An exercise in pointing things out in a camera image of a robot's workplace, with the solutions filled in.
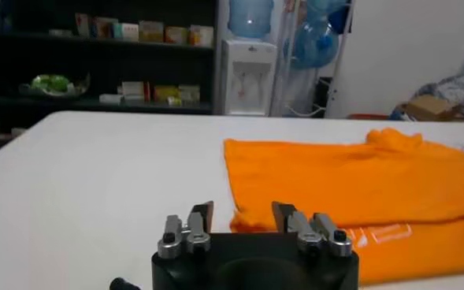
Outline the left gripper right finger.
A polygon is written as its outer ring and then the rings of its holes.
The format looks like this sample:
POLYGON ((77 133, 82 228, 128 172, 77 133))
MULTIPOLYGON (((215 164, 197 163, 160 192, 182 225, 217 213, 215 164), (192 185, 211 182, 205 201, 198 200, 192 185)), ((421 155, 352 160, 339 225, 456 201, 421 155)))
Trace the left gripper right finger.
POLYGON ((272 211, 278 232, 294 232, 297 247, 302 253, 329 251, 337 258, 352 255, 352 242, 327 214, 316 213, 311 219, 292 204, 272 202, 272 211))

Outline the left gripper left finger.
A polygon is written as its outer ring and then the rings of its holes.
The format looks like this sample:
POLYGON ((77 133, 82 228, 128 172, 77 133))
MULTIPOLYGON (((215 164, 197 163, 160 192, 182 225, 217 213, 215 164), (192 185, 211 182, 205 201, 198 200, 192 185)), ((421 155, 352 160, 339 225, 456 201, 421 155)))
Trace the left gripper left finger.
POLYGON ((209 251, 212 216, 213 201, 194 205, 186 225, 177 215, 169 215, 165 220, 163 235, 158 241, 158 257, 175 259, 183 253, 209 251))

